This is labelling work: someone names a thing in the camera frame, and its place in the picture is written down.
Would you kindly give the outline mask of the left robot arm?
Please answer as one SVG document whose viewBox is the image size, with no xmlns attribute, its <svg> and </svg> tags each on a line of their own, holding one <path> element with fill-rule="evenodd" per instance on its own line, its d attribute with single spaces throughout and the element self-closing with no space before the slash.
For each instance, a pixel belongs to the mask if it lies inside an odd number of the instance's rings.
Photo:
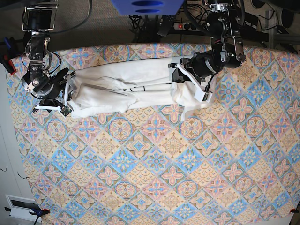
<svg viewBox="0 0 300 225">
<path fill-rule="evenodd" d="M 186 2 L 183 3 L 183 11 L 192 25 L 210 36 L 211 50 L 196 52 L 190 59 L 180 59 L 180 65 L 200 83 L 223 68 L 238 68 L 246 59 L 240 24 L 236 20 L 237 17 L 242 22 L 245 20 L 244 9 L 238 15 L 234 0 L 208 0 L 204 3 L 210 8 L 204 26 L 190 14 Z"/>
</svg>

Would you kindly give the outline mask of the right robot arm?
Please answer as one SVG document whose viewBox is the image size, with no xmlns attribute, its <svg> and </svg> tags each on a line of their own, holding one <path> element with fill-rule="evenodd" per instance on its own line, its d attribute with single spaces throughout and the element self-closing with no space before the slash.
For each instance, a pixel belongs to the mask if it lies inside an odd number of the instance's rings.
<svg viewBox="0 0 300 225">
<path fill-rule="evenodd" d="M 50 31 L 54 29 L 58 8 L 56 0 L 44 0 L 25 7 L 22 15 L 22 30 L 30 33 L 25 46 L 29 58 L 27 73 L 22 77 L 22 85 L 39 103 L 35 109 L 68 111 L 70 79 L 68 69 L 58 73 L 51 70 L 52 56 L 48 49 Z"/>
</svg>

